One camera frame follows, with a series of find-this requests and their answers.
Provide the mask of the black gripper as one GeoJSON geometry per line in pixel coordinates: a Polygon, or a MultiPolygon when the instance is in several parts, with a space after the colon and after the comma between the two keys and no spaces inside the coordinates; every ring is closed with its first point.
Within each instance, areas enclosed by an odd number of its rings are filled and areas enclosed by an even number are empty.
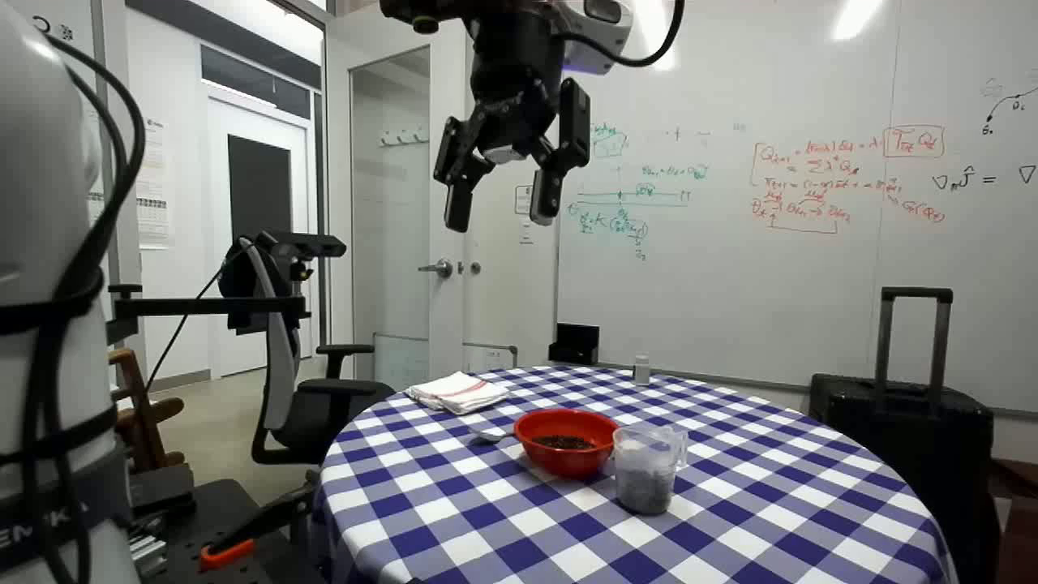
{"type": "Polygon", "coordinates": [[[487,161],[533,157],[540,161],[528,219],[551,224],[562,211],[562,185],[572,169],[592,161],[592,97],[562,81],[565,41],[547,9],[487,9],[469,15],[475,38],[475,113],[452,117],[441,133],[436,180],[447,189],[446,226],[465,234],[476,181],[487,161]],[[559,113],[559,144],[546,140],[559,113]]]}

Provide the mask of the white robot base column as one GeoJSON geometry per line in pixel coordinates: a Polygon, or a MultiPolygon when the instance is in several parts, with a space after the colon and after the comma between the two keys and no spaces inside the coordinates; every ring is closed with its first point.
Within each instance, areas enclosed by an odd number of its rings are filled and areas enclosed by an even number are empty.
{"type": "Polygon", "coordinates": [[[0,0],[5,584],[139,584],[100,289],[147,131],[97,73],[0,0]]]}

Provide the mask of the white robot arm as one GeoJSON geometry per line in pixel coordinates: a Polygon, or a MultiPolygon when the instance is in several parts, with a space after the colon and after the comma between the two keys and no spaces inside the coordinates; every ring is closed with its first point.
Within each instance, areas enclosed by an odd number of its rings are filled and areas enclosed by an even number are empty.
{"type": "Polygon", "coordinates": [[[568,0],[380,0],[380,9],[421,36],[461,18],[475,41],[475,109],[446,121],[431,169],[447,189],[446,226],[465,234],[476,181],[525,157],[540,161],[528,219],[559,219],[565,176],[592,161],[592,93],[568,73],[654,66],[677,38],[686,0],[648,54],[624,51],[632,24],[620,0],[583,0],[583,9],[568,0]]]}

